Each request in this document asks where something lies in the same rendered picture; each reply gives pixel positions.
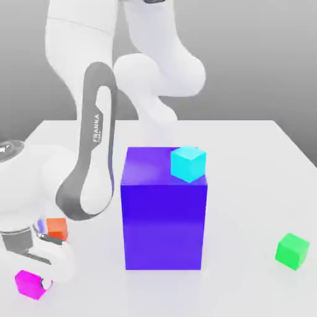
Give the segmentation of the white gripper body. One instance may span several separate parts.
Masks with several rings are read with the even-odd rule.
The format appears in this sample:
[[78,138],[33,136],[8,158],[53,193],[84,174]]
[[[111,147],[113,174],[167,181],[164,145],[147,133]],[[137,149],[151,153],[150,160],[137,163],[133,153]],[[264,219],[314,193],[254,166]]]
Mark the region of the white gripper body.
[[38,243],[28,253],[18,254],[19,267],[53,282],[68,282],[76,272],[72,248],[67,244]]

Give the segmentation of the small magenta cube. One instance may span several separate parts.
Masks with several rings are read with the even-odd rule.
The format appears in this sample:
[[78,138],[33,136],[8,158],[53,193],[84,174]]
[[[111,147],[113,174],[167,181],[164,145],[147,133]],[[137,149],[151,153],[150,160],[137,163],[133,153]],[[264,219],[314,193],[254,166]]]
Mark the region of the small magenta cube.
[[48,290],[43,287],[42,276],[25,270],[15,275],[15,284],[20,294],[33,300],[39,300]]

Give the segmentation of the small orange cube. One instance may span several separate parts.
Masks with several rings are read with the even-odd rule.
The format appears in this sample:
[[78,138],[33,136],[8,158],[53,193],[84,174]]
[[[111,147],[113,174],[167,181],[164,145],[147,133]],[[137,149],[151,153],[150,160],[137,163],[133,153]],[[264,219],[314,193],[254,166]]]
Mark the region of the small orange cube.
[[65,218],[47,218],[48,235],[66,241],[68,238],[67,222]]

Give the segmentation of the small cyan cube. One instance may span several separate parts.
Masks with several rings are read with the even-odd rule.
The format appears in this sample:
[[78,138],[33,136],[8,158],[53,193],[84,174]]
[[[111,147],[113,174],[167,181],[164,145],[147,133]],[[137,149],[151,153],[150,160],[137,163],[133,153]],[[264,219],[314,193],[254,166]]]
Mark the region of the small cyan cube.
[[183,146],[171,152],[170,173],[192,183],[206,173],[206,152],[198,147]]

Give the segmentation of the small green cube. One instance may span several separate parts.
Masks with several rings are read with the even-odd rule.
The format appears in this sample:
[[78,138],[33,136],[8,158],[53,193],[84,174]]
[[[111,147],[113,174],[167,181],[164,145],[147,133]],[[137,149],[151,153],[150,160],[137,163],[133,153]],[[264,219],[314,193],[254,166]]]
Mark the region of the small green cube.
[[310,243],[287,233],[277,245],[275,260],[296,271],[305,261]]

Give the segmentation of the large blue box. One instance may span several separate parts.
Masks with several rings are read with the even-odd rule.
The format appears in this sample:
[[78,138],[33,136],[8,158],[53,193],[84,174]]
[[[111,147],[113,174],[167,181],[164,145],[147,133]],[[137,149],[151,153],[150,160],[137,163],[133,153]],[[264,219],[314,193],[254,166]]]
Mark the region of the large blue box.
[[206,176],[187,183],[170,173],[177,147],[128,147],[121,178],[127,270],[199,270]]

